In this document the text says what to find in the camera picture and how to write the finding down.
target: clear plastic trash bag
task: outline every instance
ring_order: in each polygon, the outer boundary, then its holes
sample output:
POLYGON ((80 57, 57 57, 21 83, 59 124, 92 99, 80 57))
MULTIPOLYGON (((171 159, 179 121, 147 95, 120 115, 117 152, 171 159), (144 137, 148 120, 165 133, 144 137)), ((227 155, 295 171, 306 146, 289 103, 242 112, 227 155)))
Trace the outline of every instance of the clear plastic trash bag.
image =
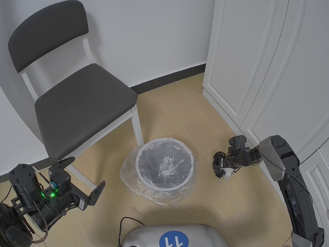
POLYGON ((197 168, 195 155, 183 142, 159 138, 134 148, 120 178, 132 191, 166 206, 191 192, 197 168))

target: white chair leg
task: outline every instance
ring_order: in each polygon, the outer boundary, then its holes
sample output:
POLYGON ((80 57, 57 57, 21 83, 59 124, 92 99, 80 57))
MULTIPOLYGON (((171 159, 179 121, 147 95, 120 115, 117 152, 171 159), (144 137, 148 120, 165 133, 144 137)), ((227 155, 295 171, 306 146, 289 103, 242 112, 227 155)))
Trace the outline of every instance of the white chair leg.
POLYGON ((88 178, 86 178, 79 170, 77 170, 72 164, 68 165, 67 170, 71 171, 73 175, 75 175, 78 179, 80 179, 83 183, 88 185, 94 190, 97 186, 91 182, 88 178))
POLYGON ((131 122, 133 123, 133 128, 134 128, 134 132, 135 132, 135 136, 136 136, 137 145, 141 146, 144 144, 144 140, 143 140, 142 129, 141 129, 141 124, 139 122, 136 104, 131 109, 131 112, 133 113, 133 116, 131 117, 131 122))

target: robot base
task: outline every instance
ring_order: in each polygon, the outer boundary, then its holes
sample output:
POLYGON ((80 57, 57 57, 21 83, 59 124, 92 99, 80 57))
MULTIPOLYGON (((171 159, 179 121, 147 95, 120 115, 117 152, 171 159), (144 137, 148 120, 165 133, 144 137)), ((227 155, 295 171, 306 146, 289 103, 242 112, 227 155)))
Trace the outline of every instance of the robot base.
POLYGON ((206 224, 140 226, 125 237, 122 247, 230 247, 220 232, 206 224))

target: white rim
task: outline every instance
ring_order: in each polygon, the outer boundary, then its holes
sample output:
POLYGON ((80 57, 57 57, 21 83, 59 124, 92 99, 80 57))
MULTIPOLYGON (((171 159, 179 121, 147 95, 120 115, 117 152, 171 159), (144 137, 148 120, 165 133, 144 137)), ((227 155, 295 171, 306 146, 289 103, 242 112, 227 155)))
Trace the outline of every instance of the white rim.
POLYGON ((183 146, 188 151, 188 154, 190 155, 192 167, 191 167, 191 170, 190 170, 187 178, 183 181, 183 183, 179 184, 178 186, 172 187, 172 188, 160 188, 160 187, 154 186, 154 185, 146 182, 146 180, 142 177, 141 172, 139 171, 139 167, 138 167, 139 158, 141 157, 142 152, 145 150, 145 148, 148 145, 150 145, 151 143, 156 142, 156 141, 164 141, 164 140, 167 140, 167 139, 168 139, 167 137, 165 137, 165 138, 158 138, 158 139, 152 140, 151 142, 148 142, 147 144, 145 144, 145 145, 142 146, 142 148, 139 150, 139 152, 137 154, 137 157, 136 157, 136 171, 137 171, 137 174, 139 176, 139 179, 146 186, 148 186, 149 188, 153 188, 153 189, 156 189, 156 190, 159 190, 159 191, 171 191, 171 190, 175 190, 175 189, 181 188, 182 186, 184 186, 191 179, 191 176, 192 176, 193 171, 194 171, 194 157, 193 157, 193 154, 192 154, 191 150, 183 142, 181 142, 181 141, 179 141, 177 139, 171 138, 172 140, 174 140, 175 142, 177 142, 181 146, 183 146))

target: beige floor tile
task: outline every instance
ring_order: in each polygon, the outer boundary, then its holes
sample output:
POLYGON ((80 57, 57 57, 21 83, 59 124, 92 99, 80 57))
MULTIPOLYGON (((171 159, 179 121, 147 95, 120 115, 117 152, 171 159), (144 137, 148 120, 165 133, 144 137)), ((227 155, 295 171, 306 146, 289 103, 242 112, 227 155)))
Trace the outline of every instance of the beige floor tile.
MULTIPOLYGON (((173 137, 195 153, 199 170, 191 194, 178 204, 161 207, 124 185, 120 168, 136 146, 128 120, 76 158, 74 165, 81 172, 95 183, 105 180, 106 186, 96 206, 84 212, 71 210, 50 230, 47 247, 116 247, 123 216, 145 224, 210 224, 232 247, 283 245, 291 232, 289 215, 260 167, 243 168, 228 180, 213 173, 214 153, 227 152, 228 139, 234 133, 202 96, 202 80, 203 74, 192 76, 143 93, 137 102, 145 142, 173 137)), ((72 182, 86 194, 91 190, 75 176, 72 182)), ((1 197, 8 189, 8 182, 0 184, 1 197)), ((122 236, 136 226, 125 220, 122 236)))

